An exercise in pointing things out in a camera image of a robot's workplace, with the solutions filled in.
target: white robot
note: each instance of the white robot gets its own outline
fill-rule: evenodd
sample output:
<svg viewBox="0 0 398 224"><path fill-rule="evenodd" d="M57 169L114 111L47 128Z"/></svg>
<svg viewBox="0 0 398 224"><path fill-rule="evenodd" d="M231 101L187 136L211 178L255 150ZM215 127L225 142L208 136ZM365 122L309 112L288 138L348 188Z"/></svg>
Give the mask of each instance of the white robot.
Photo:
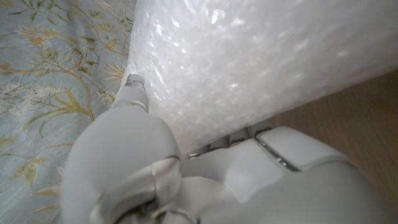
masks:
<svg viewBox="0 0 398 224"><path fill-rule="evenodd" d="M129 75L69 155L65 224L398 223L345 155L303 133L265 121L182 157L147 112Z"/></svg>

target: white plastic panel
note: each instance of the white plastic panel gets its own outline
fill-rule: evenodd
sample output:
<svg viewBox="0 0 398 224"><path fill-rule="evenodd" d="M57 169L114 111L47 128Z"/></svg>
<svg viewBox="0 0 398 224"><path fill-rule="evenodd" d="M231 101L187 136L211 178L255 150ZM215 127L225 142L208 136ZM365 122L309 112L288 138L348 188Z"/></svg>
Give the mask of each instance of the white plastic panel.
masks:
<svg viewBox="0 0 398 224"><path fill-rule="evenodd" d="M255 140L249 139L190 159L183 165L183 175L199 175L224 183L239 203L245 203L256 192L282 178L282 171L263 150Z"/></svg>
<svg viewBox="0 0 398 224"><path fill-rule="evenodd" d="M256 136L298 169L305 170L328 161L349 161L336 149L292 128L280 127Z"/></svg>

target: light blue bedsheet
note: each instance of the light blue bedsheet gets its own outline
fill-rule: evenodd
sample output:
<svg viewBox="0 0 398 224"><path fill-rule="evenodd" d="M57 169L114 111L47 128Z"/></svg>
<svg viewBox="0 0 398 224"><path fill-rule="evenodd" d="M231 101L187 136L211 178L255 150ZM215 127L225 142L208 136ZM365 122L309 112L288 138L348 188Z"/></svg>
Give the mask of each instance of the light blue bedsheet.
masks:
<svg viewBox="0 0 398 224"><path fill-rule="evenodd" d="M0 223L61 223L65 159L114 100L132 22L95 0L0 7Z"/></svg>

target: plastic wrap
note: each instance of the plastic wrap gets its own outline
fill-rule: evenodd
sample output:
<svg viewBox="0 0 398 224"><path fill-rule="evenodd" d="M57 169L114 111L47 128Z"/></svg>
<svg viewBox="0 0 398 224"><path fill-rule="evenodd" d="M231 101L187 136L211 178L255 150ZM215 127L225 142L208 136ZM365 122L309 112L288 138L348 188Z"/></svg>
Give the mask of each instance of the plastic wrap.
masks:
<svg viewBox="0 0 398 224"><path fill-rule="evenodd" d="M396 68L396 0L142 0L124 77L188 152Z"/></svg>

